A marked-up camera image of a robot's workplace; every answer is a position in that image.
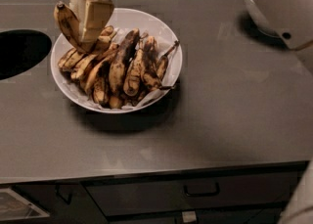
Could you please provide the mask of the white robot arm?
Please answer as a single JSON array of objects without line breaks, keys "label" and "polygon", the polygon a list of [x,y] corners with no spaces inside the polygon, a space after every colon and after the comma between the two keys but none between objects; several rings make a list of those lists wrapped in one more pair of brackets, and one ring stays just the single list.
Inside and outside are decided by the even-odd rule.
[{"label": "white robot arm", "polygon": [[[313,0],[252,0],[273,30],[313,72]],[[78,16],[80,43],[94,43],[112,15],[111,0],[69,0]],[[313,160],[278,224],[313,224]]]}]

